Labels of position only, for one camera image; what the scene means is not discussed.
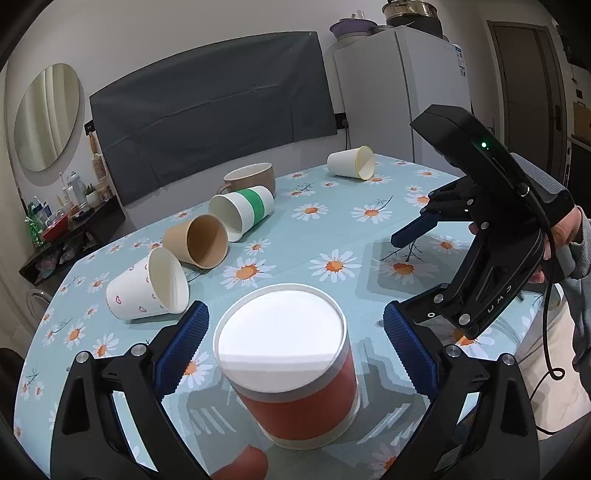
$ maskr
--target table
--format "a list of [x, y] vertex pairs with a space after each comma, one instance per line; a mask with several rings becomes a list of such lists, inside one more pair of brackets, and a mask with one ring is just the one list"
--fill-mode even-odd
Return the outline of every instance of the table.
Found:
[[[209, 308], [210, 329], [163, 405], [207, 471], [229, 463], [250, 444], [267, 453], [267, 479], [379, 478], [425, 413], [428, 400], [413, 389], [384, 333], [382, 312], [393, 299], [449, 282], [472, 235], [465, 223], [442, 223], [418, 239], [412, 252], [407, 247], [394, 253], [391, 234], [418, 216], [430, 190], [454, 177], [380, 155], [376, 160], [375, 176], [366, 182], [333, 177], [325, 166], [279, 178], [275, 212], [230, 244], [222, 265], [210, 271], [185, 267], [191, 300]], [[202, 204], [134, 232], [80, 260], [64, 279], [33, 339], [15, 412], [15, 434], [43, 471], [49, 472], [54, 416], [76, 352], [120, 355], [179, 318], [169, 314], [124, 323], [106, 306], [107, 283], [159, 247], [168, 227], [206, 211]], [[232, 303], [257, 287], [291, 282], [324, 290], [343, 309], [361, 394], [353, 426], [331, 445], [308, 452], [270, 443], [212, 355], [215, 325]], [[515, 352], [539, 298], [524, 292], [524, 299], [509, 305], [475, 342], [436, 319], [433, 329], [469, 355], [496, 359]], [[123, 395], [114, 397], [137, 461], [153, 466]], [[475, 402], [470, 397], [465, 411]]]

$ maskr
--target brown paper cup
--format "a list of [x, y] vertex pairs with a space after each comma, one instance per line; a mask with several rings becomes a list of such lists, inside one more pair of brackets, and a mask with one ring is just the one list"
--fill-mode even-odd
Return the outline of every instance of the brown paper cup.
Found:
[[228, 234], [214, 215], [204, 213], [164, 232], [163, 247], [181, 262], [199, 268], [217, 267], [228, 253]]

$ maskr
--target ceramic mug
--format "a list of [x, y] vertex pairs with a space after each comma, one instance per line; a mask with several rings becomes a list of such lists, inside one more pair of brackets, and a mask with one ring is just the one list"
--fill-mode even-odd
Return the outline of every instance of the ceramic mug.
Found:
[[263, 185], [275, 197], [275, 173], [270, 163], [255, 163], [237, 168], [223, 178], [224, 185], [218, 188], [220, 195], [224, 190], [237, 192], [238, 190]]

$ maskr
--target wall mirror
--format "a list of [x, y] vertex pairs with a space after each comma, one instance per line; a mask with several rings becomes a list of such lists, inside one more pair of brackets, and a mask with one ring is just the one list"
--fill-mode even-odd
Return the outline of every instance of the wall mirror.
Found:
[[43, 70], [29, 85], [18, 107], [14, 146], [21, 164], [45, 170], [64, 150], [80, 103], [78, 75], [65, 63]]

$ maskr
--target door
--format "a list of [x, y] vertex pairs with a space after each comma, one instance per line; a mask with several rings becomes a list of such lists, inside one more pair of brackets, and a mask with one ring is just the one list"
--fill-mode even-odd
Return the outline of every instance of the door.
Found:
[[505, 145], [564, 183], [566, 102], [546, 27], [488, 22], [499, 61]]

